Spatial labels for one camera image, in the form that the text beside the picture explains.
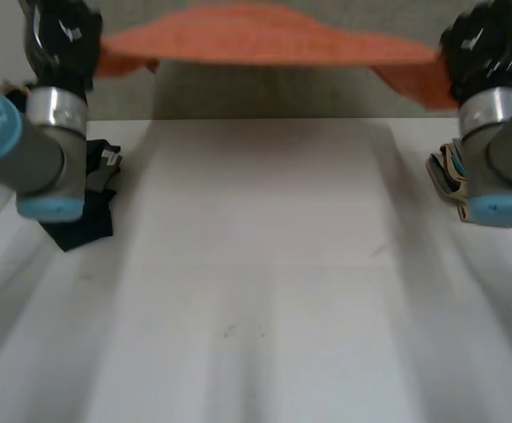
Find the orange cloth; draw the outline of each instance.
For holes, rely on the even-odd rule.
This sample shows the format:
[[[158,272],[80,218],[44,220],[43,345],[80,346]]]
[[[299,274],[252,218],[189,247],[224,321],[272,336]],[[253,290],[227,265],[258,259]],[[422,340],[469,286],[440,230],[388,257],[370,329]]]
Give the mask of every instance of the orange cloth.
[[[285,6],[197,6],[102,41],[98,77],[120,77],[160,59],[258,65],[368,66],[426,108],[456,108],[437,52],[414,41],[323,25]]]

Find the white table surface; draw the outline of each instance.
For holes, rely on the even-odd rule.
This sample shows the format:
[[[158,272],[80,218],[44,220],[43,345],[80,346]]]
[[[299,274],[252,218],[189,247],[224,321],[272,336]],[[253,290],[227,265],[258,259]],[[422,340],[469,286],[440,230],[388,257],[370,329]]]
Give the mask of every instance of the white table surface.
[[[0,215],[0,423],[512,422],[512,230],[424,168],[455,121],[90,131],[114,238]]]

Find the black fabric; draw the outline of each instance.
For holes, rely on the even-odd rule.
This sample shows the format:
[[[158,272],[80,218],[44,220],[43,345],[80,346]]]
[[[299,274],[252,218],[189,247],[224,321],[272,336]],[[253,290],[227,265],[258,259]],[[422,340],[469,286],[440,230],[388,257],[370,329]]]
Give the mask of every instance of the black fabric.
[[[111,145],[104,139],[88,141],[87,176],[100,169],[104,152],[118,153],[120,150],[120,147]],[[110,179],[118,173],[120,173],[118,166],[116,169],[111,169],[110,177],[105,180],[105,187]],[[116,191],[105,187],[101,192],[89,189],[85,191],[85,205],[80,220],[69,223],[41,224],[60,249],[70,251],[90,242],[113,236],[113,222],[108,204],[115,197]]]

